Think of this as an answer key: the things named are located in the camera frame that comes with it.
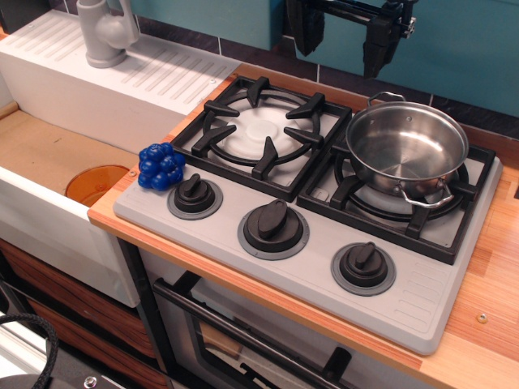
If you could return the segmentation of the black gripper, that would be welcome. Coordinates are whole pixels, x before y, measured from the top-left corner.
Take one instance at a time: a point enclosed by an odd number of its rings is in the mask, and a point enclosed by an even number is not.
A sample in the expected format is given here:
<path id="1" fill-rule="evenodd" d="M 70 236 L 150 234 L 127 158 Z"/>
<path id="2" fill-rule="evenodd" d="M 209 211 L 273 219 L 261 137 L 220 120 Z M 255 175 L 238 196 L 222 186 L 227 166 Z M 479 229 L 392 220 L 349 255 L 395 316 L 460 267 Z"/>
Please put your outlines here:
<path id="1" fill-rule="evenodd" d="M 308 56 L 324 39 L 324 13 L 367 26 L 363 44 L 363 77 L 376 78 L 392 61 L 402 38 L 408 39 L 415 30 L 413 10 L 416 1 L 385 1 L 372 6 L 360 1 L 323 1 L 321 11 L 312 1 L 287 0 L 287 18 L 297 50 Z"/>

